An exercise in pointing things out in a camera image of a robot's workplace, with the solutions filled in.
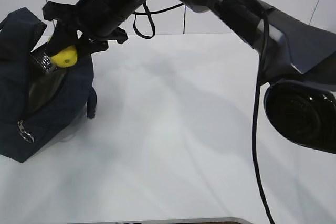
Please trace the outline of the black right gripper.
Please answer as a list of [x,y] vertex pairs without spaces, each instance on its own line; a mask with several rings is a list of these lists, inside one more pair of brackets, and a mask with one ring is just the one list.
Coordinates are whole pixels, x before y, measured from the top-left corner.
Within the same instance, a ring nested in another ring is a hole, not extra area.
[[[47,43],[51,58],[76,44],[78,59],[109,48],[108,40],[123,44],[127,33],[119,26],[127,18],[128,0],[79,0],[74,5],[48,1],[43,7],[44,18],[57,20],[54,33]],[[78,39],[77,31],[87,36]]]

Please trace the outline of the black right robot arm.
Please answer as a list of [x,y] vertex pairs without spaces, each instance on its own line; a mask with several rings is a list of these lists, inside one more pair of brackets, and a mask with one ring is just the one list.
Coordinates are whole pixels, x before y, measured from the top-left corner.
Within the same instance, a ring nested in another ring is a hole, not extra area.
[[[94,40],[114,40],[120,25],[147,0],[48,1],[56,20]],[[210,11],[260,55],[259,84],[269,84],[265,114],[287,140],[335,153],[335,34],[305,24],[262,0],[180,0]]]

